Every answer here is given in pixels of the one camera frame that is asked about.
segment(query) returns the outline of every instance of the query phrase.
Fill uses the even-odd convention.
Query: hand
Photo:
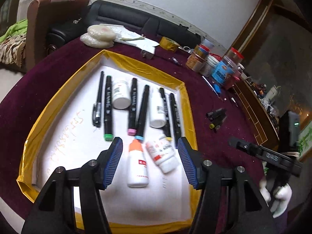
[[[262,180],[259,183],[260,187],[260,193],[262,194],[264,200],[266,203],[268,203],[271,200],[271,196],[269,191],[266,189],[266,177],[264,176]],[[273,213],[273,218],[279,217],[281,214],[285,212],[287,209],[287,206],[289,204],[289,201],[291,200],[291,195],[292,195],[292,190],[291,187],[286,184],[283,187],[278,187],[277,189],[274,190],[273,192],[275,199],[278,201],[275,201],[273,206],[272,206],[272,213]]]

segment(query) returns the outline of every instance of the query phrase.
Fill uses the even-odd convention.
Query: orange bottle cap
[[[130,143],[130,145],[129,145],[129,152],[132,151],[132,150],[143,151],[142,145],[141,145],[141,143],[137,139],[134,139],[132,141],[132,143]]]

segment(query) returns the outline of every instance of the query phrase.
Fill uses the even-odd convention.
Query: black pen
[[[104,105],[104,140],[112,141],[113,118],[112,118],[112,77],[106,77],[105,85],[105,105]]]
[[[140,142],[144,141],[144,130],[148,103],[149,103],[149,86],[145,85],[135,133],[135,139],[139,140]]]
[[[103,79],[104,79],[104,71],[101,71],[101,77],[99,79],[98,95],[96,98],[96,103],[93,104],[92,111],[92,123],[97,128],[101,127]]]
[[[169,121],[169,116],[168,116],[168,106],[167,106],[167,101],[166,101],[166,95],[165,91],[163,88],[159,88],[159,92],[161,97],[163,98],[163,109],[165,111],[166,115],[166,124],[162,127],[163,133],[166,135],[167,140],[171,141],[171,132],[170,132],[170,121]]]
[[[128,114],[128,135],[135,135],[135,119],[136,119],[136,102],[137,102],[137,79],[132,79],[131,85],[131,105],[129,106]]]
[[[170,110],[172,116],[172,123],[174,126],[174,142],[175,148],[177,148],[177,141],[181,138],[181,123],[180,123],[180,115],[179,110],[177,108],[177,103],[174,98],[174,94],[170,93]]]

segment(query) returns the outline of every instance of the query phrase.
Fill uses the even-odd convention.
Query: metal screw head
[[[213,163],[210,160],[205,160],[204,165],[211,166]]]
[[[97,164],[97,161],[96,160],[90,160],[89,162],[88,162],[88,165],[90,165],[90,166],[95,166]]]
[[[245,171],[245,168],[242,167],[242,166],[238,166],[237,167],[237,170],[240,172],[240,173],[243,173]]]
[[[55,171],[56,171],[57,173],[61,173],[63,170],[64,170],[64,167],[62,167],[62,166],[59,166],[59,167],[57,167],[57,168],[55,169]]]

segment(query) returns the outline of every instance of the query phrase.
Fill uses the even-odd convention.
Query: white bottle
[[[129,145],[127,165],[127,185],[129,187],[146,187],[149,184],[149,175],[143,149],[137,139]]]
[[[146,149],[156,165],[163,173],[174,170],[179,161],[174,156],[175,152],[171,143],[167,140],[166,135],[162,134],[156,140],[150,140],[146,143]]]
[[[163,107],[163,98],[157,88],[152,91],[149,100],[149,125],[152,128],[162,128],[166,124],[166,115]]]
[[[124,78],[118,78],[113,82],[113,107],[116,109],[128,108],[131,104],[128,82]]]

